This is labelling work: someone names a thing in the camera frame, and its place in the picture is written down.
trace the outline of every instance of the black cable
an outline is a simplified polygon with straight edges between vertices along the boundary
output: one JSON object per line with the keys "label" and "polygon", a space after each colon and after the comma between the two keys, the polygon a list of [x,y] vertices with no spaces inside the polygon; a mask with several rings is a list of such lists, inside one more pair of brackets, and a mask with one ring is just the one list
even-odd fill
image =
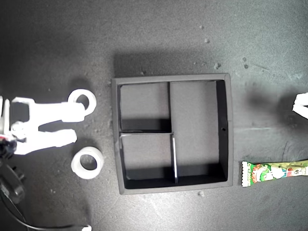
{"label": "black cable", "polygon": [[7,204],[4,201],[3,195],[0,192],[0,197],[2,200],[2,203],[4,204],[4,208],[5,210],[11,215],[11,217],[16,220],[17,222],[19,222],[20,224],[26,226],[27,228],[31,228],[33,230],[39,230],[39,231],[51,231],[51,230],[64,230],[64,229],[71,229],[71,228],[85,228],[88,226],[84,226],[84,225],[65,225],[65,226],[55,226],[55,227],[36,227],[30,224],[27,224],[26,221],[22,221],[20,220],[7,206]]}
{"label": "black cable", "polygon": [[[2,197],[2,193],[0,193],[0,195],[1,195],[1,201],[2,201],[3,205],[6,207],[6,204],[5,204],[4,199]],[[17,208],[17,206],[9,198],[8,198],[8,200],[14,206],[14,208],[18,212],[18,214],[22,217],[22,219],[24,220],[24,223],[26,223],[25,216],[22,214],[22,212]]]}

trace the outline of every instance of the white plastic ring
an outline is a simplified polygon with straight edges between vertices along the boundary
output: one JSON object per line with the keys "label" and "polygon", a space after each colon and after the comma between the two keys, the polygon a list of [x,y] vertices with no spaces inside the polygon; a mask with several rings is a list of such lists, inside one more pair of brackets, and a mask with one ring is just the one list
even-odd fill
{"label": "white plastic ring", "polygon": [[[96,169],[94,170],[85,169],[80,162],[82,155],[92,156],[97,163]],[[104,165],[104,158],[100,150],[94,147],[85,147],[81,149],[78,153],[76,153],[76,155],[73,157],[71,168],[72,171],[75,172],[77,176],[79,176],[82,179],[89,180],[98,176],[98,174],[101,172],[103,165]]]}
{"label": "white plastic ring", "polygon": [[95,108],[96,108],[96,97],[95,95],[89,91],[89,90],[85,90],[85,89],[77,89],[75,91],[73,91],[69,97],[68,97],[68,102],[69,103],[76,103],[77,99],[81,96],[84,95],[88,98],[89,100],[89,106],[85,111],[85,116],[90,115],[92,112],[94,112]]}

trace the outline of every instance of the printed cartoon on wrapper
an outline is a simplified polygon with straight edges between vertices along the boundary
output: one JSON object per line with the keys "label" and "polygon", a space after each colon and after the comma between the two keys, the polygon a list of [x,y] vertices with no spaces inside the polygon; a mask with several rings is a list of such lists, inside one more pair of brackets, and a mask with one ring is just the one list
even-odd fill
{"label": "printed cartoon on wrapper", "polygon": [[284,177],[308,176],[308,160],[281,163],[252,164],[243,161],[242,186]]}

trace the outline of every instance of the gray table surface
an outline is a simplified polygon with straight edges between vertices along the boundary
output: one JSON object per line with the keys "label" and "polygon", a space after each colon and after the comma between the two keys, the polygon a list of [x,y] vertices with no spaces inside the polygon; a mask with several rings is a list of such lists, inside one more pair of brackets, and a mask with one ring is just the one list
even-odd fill
{"label": "gray table surface", "polygon": [[[292,112],[295,95],[308,91],[307,63],[307,0],[1,1],[0,94],[51,103],[88,88],[98,100],[84,122],[49,126],[74,128],[75,144],[12,160],[27,176],[28,221],[95,231],[307,230],[308,178],[242,188],[239,177],[243,160],[308,159],[308,121]],[[233,186],[119,195],[110,80],[203,73],[231,75]],[[82,180],[70,162],[89,145],[106,161]],[[14,224],[0,206],[0,229],[24,230]]]}

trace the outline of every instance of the black divided box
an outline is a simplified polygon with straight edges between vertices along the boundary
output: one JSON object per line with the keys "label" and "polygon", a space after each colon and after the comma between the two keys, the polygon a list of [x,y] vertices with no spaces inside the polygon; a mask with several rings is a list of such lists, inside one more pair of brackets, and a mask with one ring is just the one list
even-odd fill
{"label": "black divided box", "polygon": [[232,185],[228,74],[115,78],[112,98],[121,194]]}

